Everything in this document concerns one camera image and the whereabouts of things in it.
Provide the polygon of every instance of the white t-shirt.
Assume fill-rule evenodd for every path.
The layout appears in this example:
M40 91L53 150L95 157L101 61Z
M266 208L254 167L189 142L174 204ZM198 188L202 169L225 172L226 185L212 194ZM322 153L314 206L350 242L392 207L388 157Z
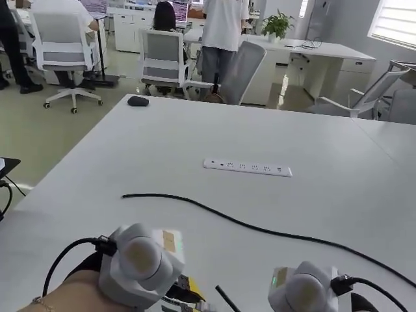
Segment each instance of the white t-shirt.
M205 0L203 13L207 21L203 28L202 46L238 51L241 21L248 20L249 0Z
M94 19L79 0L34 0L32 10L35 12L65 12L79 14L85 25L85 32L89 33L92 31L88 26Z

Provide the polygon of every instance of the black computer mouse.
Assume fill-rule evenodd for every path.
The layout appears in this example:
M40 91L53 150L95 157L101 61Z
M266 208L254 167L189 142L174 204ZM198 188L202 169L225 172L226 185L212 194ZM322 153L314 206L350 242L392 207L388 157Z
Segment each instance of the black computer mouse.
M133 107L146 107L149 105L149 100L140 96L132 96L127 101L127 104Z

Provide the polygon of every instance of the window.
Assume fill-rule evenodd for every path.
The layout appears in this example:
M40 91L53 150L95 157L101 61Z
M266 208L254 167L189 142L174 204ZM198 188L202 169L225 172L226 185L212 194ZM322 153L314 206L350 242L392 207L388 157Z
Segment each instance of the window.
M299 12L299 17L300 18L304 18L305 17L305 13L306 13L306 8L307 8L307 2L309 0L302 0L302 6L300 7L300 12Z
M380 0L369 36L416 49L416 1Z

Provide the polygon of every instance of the gray pants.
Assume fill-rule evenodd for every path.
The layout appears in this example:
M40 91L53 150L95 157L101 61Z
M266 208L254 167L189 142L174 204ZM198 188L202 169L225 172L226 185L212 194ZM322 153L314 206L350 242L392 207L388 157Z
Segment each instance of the gray pants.
M202 47L202 81L205 83L214 83L215 74L219 74L218 83L224 79L228 65L233 59L235 52L218 49L216 47ZM207 90L201 91L203 99Z

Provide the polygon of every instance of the green plant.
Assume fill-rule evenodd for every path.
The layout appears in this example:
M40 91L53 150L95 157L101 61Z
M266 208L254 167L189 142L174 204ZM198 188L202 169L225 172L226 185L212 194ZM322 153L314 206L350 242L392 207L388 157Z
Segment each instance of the green plant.
M294 28L291 23L293 16L288 16L278 10L278 15L272 15L271 17L263 20L263 31L261 34L266 36L267 34L276 34L276 37L281 39L286 37L288 29Z

